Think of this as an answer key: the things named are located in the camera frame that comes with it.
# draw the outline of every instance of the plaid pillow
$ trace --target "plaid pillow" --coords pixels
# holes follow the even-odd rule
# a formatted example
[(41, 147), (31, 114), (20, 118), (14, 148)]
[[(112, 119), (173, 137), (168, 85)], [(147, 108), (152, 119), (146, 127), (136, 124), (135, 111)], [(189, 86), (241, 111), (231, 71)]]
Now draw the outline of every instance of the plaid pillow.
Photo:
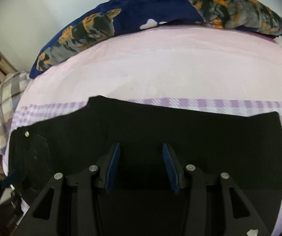
[(0, 154), (4, 155), (11, 123), (21, 95), (30, 81), (25, 71), (8, 74), (0, 85)]

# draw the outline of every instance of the navy blue pillow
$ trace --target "navy blue pillow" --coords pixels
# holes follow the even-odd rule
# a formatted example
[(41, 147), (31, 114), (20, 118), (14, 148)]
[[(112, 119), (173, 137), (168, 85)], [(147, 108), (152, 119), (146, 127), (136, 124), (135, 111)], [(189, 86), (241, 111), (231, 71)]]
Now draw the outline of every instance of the navy blue pillow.
[(30, 78), (112, 36), (165, 23), (282, 36), (282, 18), (257, 0), (110, 0), (56, 34), (41, 49)]

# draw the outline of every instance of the silver bolt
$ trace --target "silver bolt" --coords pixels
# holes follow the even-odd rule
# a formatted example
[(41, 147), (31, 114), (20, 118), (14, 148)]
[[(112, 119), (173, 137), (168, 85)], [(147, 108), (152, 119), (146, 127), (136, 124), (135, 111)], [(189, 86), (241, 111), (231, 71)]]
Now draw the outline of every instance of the silver bolt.
[(94, 172), (98, 169), (98, 167), (96, 165), (92, 165), (88, 168), (90, 171)]
[(227, 174), (227, 173), (225, 173), (225, 172), (223, 172), (223, 173), (221, 174), (221, 177), (224, 178), (224, 179), (229, 179), (230, 175)]
[(63, 176), (62, 173), (57, 173), (57, 174), (55, 174), (54, 178), (60, 179), (62, 176)]
[(196, 169), (196, 167), (194, 165), (189, 164), (189, 165), (186, 166), (186, 169), (189, 170), (189, 171), (194, 171)]

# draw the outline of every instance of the bed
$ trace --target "bed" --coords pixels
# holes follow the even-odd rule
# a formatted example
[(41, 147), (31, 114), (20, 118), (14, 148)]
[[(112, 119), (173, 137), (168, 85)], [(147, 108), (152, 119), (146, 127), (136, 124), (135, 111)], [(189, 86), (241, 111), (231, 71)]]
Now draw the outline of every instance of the bed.
[[(282, 48), (273, 39), (199, 25), (146, 24), (140, 29), (162, 26), (104, 40), (24, 79), (10, 133), (74, 112), (96, 95), (241, 116), (277, 111), (282, 123)], [(8, 145), (1, 151), (5, 173)], [(282, 203), (272, 235), (281, 232)]]

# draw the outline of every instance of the pillow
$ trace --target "pillow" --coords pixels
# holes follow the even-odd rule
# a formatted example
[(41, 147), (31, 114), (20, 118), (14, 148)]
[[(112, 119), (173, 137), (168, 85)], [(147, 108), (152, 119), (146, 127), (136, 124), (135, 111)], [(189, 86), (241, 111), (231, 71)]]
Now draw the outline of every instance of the pillow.
[(112, 36), (165, 23), (200, 23), (218, 29), (282, 36), (282, 18), (257, 0), (110, 0), (53, 37), (41, 49), (30, 78)]
[(12, 119), (21, 95), (30, 81), (27, 72), (9, 74), (0, 85), (0, 154), (4, 155)]

